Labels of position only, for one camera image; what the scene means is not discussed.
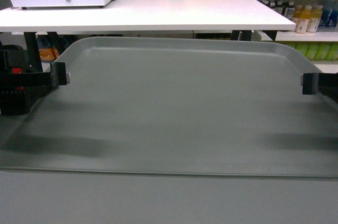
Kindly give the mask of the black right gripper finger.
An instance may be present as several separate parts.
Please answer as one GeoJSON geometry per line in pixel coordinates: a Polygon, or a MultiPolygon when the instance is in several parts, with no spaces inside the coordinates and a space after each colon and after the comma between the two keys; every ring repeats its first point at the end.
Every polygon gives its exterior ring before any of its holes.
{"type": "Polygon", "coordinates": [[[337,73],[304,73],[301,86],[304,95],[337,95],[337,73]]]}

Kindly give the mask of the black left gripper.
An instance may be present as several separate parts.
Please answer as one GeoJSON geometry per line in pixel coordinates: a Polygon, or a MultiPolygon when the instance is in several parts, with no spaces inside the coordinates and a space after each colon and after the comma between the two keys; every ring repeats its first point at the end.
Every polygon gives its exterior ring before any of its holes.
{"type": "Polygon", "coordinates": [[[40,98],[69,83],[64,62],[52,62],[43,72],[29,65],[21,46],[1,46],[1,115],[26,115],[40,98]]]}

